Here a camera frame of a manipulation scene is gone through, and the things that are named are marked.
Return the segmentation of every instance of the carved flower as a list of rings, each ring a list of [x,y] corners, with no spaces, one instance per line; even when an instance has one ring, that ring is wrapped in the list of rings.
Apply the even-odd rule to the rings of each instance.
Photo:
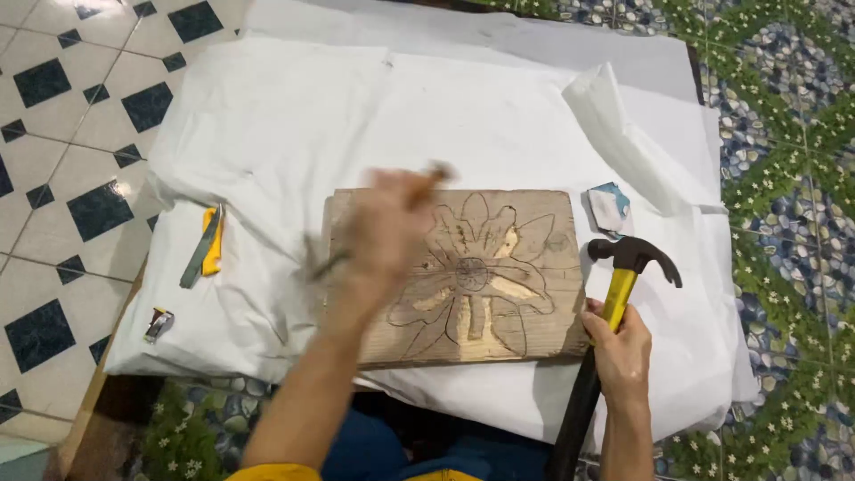
[[[443,336],[462,354],[524,356],[522,316],[555,309],[544,277],[530,264],[543,253],[555,216],[520,223],[510,205],[491,216],[483,195],[472,193],[458,215],[438,205],[433,218],[425,238],[430,255],[386,315],[394,326],[422,324],[404,358],[423,353]]]

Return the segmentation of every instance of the flower center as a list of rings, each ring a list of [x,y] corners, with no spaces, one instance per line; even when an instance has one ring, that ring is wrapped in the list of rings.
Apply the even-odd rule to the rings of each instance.
[[[486,286],[489,273],[479,258],[460,258],[457,261],[457,285],[470,291],[480,291]]]

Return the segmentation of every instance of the claw hammer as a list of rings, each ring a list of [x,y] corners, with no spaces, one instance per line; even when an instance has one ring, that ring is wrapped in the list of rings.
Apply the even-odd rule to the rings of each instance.
[[[588,255],[596,262],[598,259],[614,257],[615,272],[611,275],[609,292],[605,296],[603,319],[609,323],[612,332],[621,325],[623,311],[629,302],[635,280],[644,271],[647,263],[655,260],[662,267],[668,282],[682,287],[680,272],[674,262],[650,242],[637,237],[625,236],[617,242],[595,239],[588,243]],[[599,400],[600,383],[597,367],[594,364],[593,344],[588,346],[582,359],[579,375],[573,384],[564,420],[558,431],[555,447],[552,448],[546,463],[545,478],[548,481],[568,481],[573,479],[576,463],[588,426],[591,424],[594,408]]]

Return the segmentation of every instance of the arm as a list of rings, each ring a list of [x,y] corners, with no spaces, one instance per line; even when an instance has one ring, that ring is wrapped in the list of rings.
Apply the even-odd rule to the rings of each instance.
[[[374,188],[351,217],[351,260],[328,315],[252,433],[243,467],[293,463],[321,469],[350,404],[362,338],[403,284],[416,247],[433,226],[428,202],[409,205],[424,179],[374,174]]]
[[[647,400],[650,370],[650,331],[632,305],[623,313],[617,334],[599,317],[603,304],[588,300],[593,312],[582,322],[597,342],[594,357],[608,408],[605,418],[603,480],[653,479],[653,436]]]

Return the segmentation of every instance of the wood carving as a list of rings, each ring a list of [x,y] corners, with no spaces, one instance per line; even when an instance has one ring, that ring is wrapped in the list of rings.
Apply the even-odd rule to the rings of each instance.
[[[359,190],[328,206],[331,251]],[[435,224],[399,297],[369,332],[361,367],[582,354],[579,248],[566,193],[440,191]]]

